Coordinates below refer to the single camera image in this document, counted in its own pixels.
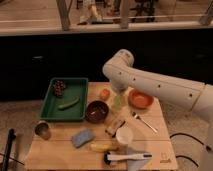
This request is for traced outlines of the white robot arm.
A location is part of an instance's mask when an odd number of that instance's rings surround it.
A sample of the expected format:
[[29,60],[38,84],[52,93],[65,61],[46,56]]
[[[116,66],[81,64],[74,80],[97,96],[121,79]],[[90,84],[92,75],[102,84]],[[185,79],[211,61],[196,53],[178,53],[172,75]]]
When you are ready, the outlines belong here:
[[134,56],[126,49],[119,50],[102,68],[114,92],[120,94],[128,87],[160,100],[183,107],[208,126],[198,171],[213,171],[213,85],[133,68]]

